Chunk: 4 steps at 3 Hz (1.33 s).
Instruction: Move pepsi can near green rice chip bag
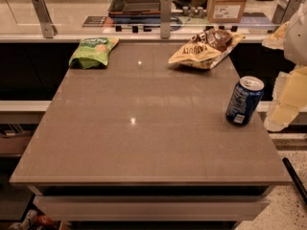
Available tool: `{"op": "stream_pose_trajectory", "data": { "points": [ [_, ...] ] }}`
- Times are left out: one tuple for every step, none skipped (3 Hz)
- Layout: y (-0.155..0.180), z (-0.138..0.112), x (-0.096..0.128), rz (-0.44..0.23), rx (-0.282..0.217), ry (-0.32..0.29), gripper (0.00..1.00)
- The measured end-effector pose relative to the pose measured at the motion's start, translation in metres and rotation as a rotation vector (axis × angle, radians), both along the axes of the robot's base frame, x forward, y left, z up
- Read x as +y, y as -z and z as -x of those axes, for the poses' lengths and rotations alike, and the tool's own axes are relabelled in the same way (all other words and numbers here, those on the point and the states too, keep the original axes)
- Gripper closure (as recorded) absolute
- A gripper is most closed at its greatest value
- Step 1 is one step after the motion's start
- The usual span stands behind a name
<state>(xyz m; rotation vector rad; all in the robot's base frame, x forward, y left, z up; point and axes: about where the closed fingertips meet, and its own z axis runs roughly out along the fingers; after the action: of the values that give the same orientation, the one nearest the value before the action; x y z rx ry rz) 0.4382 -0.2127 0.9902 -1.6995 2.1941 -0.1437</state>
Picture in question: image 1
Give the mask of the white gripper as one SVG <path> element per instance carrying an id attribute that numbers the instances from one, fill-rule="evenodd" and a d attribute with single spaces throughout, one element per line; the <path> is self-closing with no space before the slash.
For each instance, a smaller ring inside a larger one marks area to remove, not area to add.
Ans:
<path id="1" fill-rule="evenodd" d="M 264 126 L 281 131 L 307 106 L 307 1 L 298 7 L 289 22 L 262 41 L 266 48 L 283 50 L 287 60 L 299 64 L 290 73 L 280 72 L 275 80 L 272 102 Z"/>

